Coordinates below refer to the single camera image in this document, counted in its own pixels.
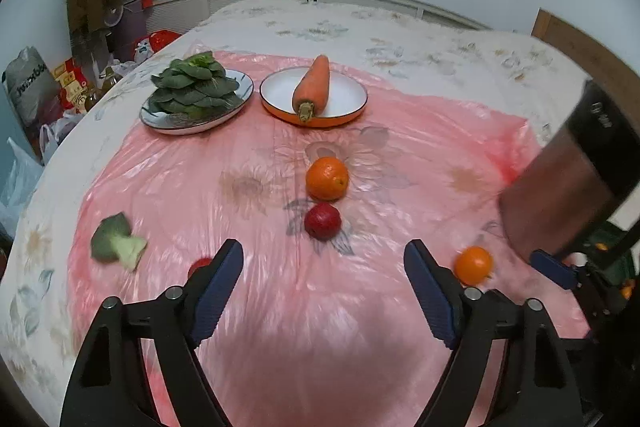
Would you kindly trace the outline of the orange near appliance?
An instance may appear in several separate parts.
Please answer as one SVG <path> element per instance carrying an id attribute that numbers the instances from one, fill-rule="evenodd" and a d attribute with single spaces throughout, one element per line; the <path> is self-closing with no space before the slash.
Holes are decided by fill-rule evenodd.
<path id="1" fill-rule="evenodd" d="M 489 277 L 494 258 L 480 246 L 471 246 L 454 260 L 454 275 L 466 286 L 477 286 Z"/>

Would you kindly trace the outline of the pink plastic sheet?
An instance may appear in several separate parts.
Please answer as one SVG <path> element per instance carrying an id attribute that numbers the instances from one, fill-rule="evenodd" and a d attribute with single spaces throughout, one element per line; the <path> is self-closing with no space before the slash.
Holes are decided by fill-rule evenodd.
<path id="1" fill-rule="evenodd" d="M 244 267 L 198 357 L 237 426 L 416 421 L 449 353 L 402 267 L 411 239 L 444 267 L 484 249 L 484 288 L 536 297 L 559 334 L 584 335 L 573 296 L 502 235 L 497 196 L 539 150 L 527 122 L 360 81 L 366 109 L 333 130 L 285 124 L 259 98 L 200 135 L 134 126 L 80 207 L 74 336 L 106 297 L 155 298 L 226 239 L 241 243 Z"/>

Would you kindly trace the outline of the orange near plates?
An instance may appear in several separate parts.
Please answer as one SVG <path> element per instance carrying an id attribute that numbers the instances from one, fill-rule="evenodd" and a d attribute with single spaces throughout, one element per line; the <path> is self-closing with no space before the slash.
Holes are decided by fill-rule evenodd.
<path id="1" fill-rule="evenodd" d="M 320 157 L 307 170 L 306 191 L 314 199 L 334 202 L 347 192 L 349 172 L 335 157 Z"/>

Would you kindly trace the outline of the carrot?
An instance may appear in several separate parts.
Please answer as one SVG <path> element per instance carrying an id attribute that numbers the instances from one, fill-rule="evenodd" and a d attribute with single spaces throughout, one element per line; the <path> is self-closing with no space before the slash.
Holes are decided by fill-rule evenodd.
<path id="1" fill-rule="evenodd" d="M 294 113 L 303 124 L 306 124 L 324 111 L 329 101 L 329 94 L 330 61 L 325 55 L 319 55 L 293 92 Z"/>

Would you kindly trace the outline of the small red apple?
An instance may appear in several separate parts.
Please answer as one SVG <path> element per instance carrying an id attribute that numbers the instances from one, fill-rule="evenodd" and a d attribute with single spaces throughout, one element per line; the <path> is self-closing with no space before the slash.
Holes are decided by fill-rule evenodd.
<path id="1" fill-rule="evenodd" d="M 314 239 L 325 242 L 340 233 L 341 213 L 328 202 L 319 202 L 310 208 L 304 218 L 304 229 Z"/>

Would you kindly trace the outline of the wooden headboard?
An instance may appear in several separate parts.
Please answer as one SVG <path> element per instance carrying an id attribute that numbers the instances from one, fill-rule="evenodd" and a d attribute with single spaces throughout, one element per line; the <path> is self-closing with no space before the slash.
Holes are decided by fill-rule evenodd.
<path id="1" fill-rule="evenodd" d="M 623 60 L 590 35 L 544 9 L 538 10 L 532 36 L 550 44 L 582 68 L 639 132 L 640 78 Z"/>

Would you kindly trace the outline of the white radiator cover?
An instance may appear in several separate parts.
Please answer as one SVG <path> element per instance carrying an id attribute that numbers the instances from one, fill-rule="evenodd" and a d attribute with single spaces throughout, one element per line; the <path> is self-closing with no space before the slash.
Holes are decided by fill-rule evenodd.
<path id="1" fill-rule="evenodd" d="M 170 29 L 180 34 L 189 31 L 212 14 L 235 2 L 245 0 L 152 0 L 145 11 L 146 28 L 150 31 Z M 487 30 L 477 20 L 434 4 L 418 0 L 295 0 L 303 3 L 350 4 L 365 8 L 384 9 L 418 20 L 460 29 Z"/>

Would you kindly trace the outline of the small red fruit left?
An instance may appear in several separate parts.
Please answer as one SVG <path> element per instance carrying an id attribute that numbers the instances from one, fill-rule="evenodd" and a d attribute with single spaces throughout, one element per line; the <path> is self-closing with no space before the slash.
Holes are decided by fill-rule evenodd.
<path id="1" fill-rule="evenodd" d="M 193 274 L 198 271 L 201 268 L 205 268 L 207 267 L 207 265 L 210 265 L 210 262 L 212 262 L 213 259 L 209 258 L 209 257 L 204 257 L 201 259 L 196 260 L 193 265 L 190 266 L 189 271 L 188 271 L 188 277 L 189 279 L 191 277 L 193 277 Z"/>

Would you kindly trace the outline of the red object beside bed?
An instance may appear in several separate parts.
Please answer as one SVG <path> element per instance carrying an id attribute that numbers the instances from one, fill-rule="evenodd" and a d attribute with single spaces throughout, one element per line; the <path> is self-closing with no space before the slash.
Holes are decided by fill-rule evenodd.
<path id="1" fill-rule="evenodd" d="M 178 32 L 168 29 L 154 31 L 134 43 L 134 56 L 151 56 L 180 37 Z"/>

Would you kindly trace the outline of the black copper cylindrical appliance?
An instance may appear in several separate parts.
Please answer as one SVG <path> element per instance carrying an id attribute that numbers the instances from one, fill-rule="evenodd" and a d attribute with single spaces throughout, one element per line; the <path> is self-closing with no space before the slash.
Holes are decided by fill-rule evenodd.
<path id="1" fill-rule="evenodd" d="M 529 263 L 561 259 L 639 184 L 639 127 L 595 81 L 551 141 L 498 196 L 506 243 Z"/>

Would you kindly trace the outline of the floral bed quilt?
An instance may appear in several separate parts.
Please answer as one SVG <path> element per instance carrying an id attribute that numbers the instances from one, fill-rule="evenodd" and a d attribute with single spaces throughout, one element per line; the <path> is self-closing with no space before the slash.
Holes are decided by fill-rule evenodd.
<path id="1" fill-rule="evenodd" d="M 368 75 L 408 95 L 523 118 L 539 148 L 573 109 L 585 79 L 555 49 L 510 32 L 452 29 L 348 4 L 250 0 L 218 11 L 130 72 L 81 119 L 23 212 L 1 283 L 1 354 L 49 426 L 60 420 L 84 337 L 72 332 L 67 287 L 81 204 L 126 135 L 141 124 L 152 76 L 201 49 L 255 82 L 324 54 L 358 81 Z"/>

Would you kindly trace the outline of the green leafy vegetables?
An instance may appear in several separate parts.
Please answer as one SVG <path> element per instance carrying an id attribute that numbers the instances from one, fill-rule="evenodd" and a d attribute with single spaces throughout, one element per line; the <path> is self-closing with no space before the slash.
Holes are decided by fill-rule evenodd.
<path id="1" fill-rule="evenodd" d="M 155 91 L 149 97 L 152 113 L 183 115 L 192 119 L 217 117 L 242 104 L 235 93 L 240 84 L 227 76 L 212 51 L 176 58 L 152 76 Z"/>

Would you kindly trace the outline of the grey printed bag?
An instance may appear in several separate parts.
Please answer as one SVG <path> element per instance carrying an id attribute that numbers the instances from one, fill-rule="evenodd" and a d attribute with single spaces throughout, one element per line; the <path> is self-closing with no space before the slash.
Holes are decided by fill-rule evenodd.
<path id="1" fill-rule="evenodd" d="M 43 122 L 56 104 L 58 84 L 34 46 L 26 46 L 9 62 L 2 79 L 24 127 Z"/>

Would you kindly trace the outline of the broccoli piece upper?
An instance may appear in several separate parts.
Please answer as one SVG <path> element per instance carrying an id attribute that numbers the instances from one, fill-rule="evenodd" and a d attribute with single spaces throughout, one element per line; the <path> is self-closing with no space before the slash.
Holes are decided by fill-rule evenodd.
<path id="1" fill-rule="evenodd" d="M 94 231 L 90 242 L 90 255 L 97 262 L 118 262 L 127 271 L 134 272 L 146 245 L 146 239 L 132 234 L 125 213 L 120 212 L 103 219 Z"/>

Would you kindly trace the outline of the orange rimmed white plate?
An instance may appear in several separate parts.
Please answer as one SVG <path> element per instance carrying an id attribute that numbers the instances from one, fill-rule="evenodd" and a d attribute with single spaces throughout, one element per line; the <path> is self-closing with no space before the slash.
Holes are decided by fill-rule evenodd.
<path id="1" fill-rule="evenodd" d="M 289 67 L 268 75 L 259 88 L 262 106 L 288 124 L 326 129 L 358 118 L 369 97 L 363 85 L 329 67 Z"/>

